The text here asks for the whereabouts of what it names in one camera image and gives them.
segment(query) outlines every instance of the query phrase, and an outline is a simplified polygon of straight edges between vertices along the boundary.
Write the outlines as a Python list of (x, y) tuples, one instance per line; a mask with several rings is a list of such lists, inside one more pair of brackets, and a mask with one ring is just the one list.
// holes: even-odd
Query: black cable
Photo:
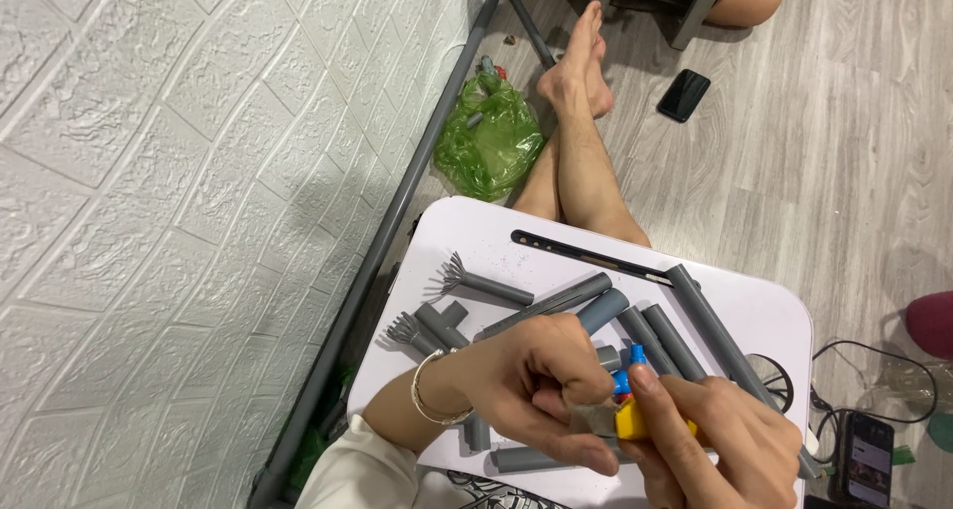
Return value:
[[(863, 347), (864, 349), (873, 351), (874, 353), (880, 353), (881, 355), (886, 355), (888, 357), (897, 358), (905, 362), (910, 362), (911, 364), (917, 366), (918, 368), (923, 369), (923, 372), (926, 373), (926, 376), (930, 377), (930, 384), (933, 386), (933, 403), (930, 405), (930, 410), (926, 411), (926, 414), (924, 414), (923, 416), (919, 418), (914, 418), (914, 419), (890, 418), (887, 416), (863, 411), (860, 409), (854, 409), (851, 407), (840, 407), (838, 409), (835, 409), (834, 407), (830, 405), (830, 403), (821, 399), (820, 396), (817, 395), (817, 392), (814, 390), (814, 385), (812, 384), (811, 385), (811, 404), (816, 409), (819, 409), (824, 412), (824, 416), (820, 419), (820, 423), (817, 425), (817, 430), (814, 433), (814, 435), (817, 437), (818, 442), (820, 442), (820, 435), (823, 433), (824, 426), (827, 425), (827, 422), (832, 418), (836, 420), (833, 424), (834, 425), (834, 451), (831, 452), (830, 456), (828, 456), (828, 458), (825, 458), (825, 459), (819, 459), (815, 457), (814, 459), (820, 464), (828, 464), (829, 462), (833, 461), (834, 455), (837, 454), (838, 447), (840, 447), (840, 418), (839, 418), (840, 415), (844, 413), (856, 412), (856, 413), (865, 414), (872, 418), (879, 418), (886, 421), (893, 421), (895, 423), (920, 423), (921, 421), (924, 421), (930, 418), (931, 416), (933, 416), (933, 413), (936, 411), (937, 404), (940, 400), (940, 393), (937, 389), (937, 380), (934, 378), (933, 373), (930, 372), (930, 369), (927, 369), (926, 366), (924, 366), (923, 364), (921, 364), (920, 362), (916, 360), (911, 360), (910, 358), (907, 358), (907, 357), (901, 357), (900, 355), (894, 355), (893, 353), (888, 353), (887, 351), (882, 351), (880, 349), (877, 349), (876, 347), (871, 347), (869, 345), (865, 345), (863, 343), (860, 343), (851, 339), (840, 339), (840, 340), (828, 343), (827, 345), (821, 347), (820, 350), (814, 354), (814, 357), (811, 357), (811, 361), (813, 362), (814, 360), (817, 360), (818, 357), (826, 353), (832, 347), (835, 347), (844, 343), (850, 344), (850, 345), (856, 345), (858, 347)], [(775, 380), (778, 380), (778, 379), (775, 378), (771, 381), (768, 381), (768, 383), (773, 382)]]

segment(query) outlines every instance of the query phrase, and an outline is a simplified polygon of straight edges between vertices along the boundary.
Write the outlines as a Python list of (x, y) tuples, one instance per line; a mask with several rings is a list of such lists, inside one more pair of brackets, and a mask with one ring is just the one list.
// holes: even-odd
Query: silver bracelet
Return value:
[(427, 365), (427, 362), (435, 360), (439, 357), (443, 357), (443, 351), (437, 349), (429, 357), (424, 358), (423, 362), (420, 362), (420, 365), (417, 366), (417, 371), (413, 374), (413, 382), (411, 382), (411, 400), (413, 401), (413, 405), (417, 407), (417, 411), (424, 418), (427, 418), (434, 423), (439, 423), (440, 425), (454, 425), (468, 418), (470, 414), (473, 413), (474, 408), (470, 407), (470, 409), (465, 410), (452, 418), (436, 419), (424, 411), (425, 407), (423, 406), (423, 402), (420, 401), (420, 371), (425, 365)]

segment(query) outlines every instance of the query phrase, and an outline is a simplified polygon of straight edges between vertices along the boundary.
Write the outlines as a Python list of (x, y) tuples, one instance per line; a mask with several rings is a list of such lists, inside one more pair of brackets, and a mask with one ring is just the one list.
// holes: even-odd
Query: white sleeve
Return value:
[(413, 452), (387, 442), (354, 415), (348, 431), (317, 460), (294, 507), (411, 509), (415, 466)]

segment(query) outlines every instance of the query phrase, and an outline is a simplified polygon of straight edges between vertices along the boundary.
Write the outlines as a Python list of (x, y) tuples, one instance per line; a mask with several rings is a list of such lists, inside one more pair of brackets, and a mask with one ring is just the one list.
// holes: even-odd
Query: bare foot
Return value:
[(612, 110), (612, 91), (602, 78), (602, 57), (605, 56), (605, 40), (596, 36), (596, 43), (589, 54), (589, 72), (586, 74), (586, 92), (593, 118), (602, 118)]
[(602, 8), (597, 0), (586, 6), (569, 37), (566, 53), (537, 83), (537, 91), (554, 106), (574, 95), (586, 97), (586, 75), (592, 60), (593, 47), (602, 26)]

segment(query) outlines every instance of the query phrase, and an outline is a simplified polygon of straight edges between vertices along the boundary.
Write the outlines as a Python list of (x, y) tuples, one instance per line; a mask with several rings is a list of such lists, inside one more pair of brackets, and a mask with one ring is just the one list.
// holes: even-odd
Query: green plastic bag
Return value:
[[(467, 129), (467, 119), (478, 111), (482, 122)], [(522, 95), (499, 76), (478, 72), (463, 84), (443, 125), (434, 165), (461, 194), (493, 202), (522, 180), (543, 144), (540, 125)]]

